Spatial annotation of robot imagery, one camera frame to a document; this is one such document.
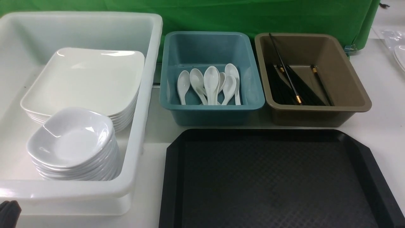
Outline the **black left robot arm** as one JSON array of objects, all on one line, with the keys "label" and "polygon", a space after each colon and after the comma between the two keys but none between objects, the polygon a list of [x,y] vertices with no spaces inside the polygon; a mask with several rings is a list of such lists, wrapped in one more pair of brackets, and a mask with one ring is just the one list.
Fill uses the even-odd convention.
[{"label": "black left robot arm", "polygon": [[15,228],[22,209],[16,200],[0,204],[0,227]]}]

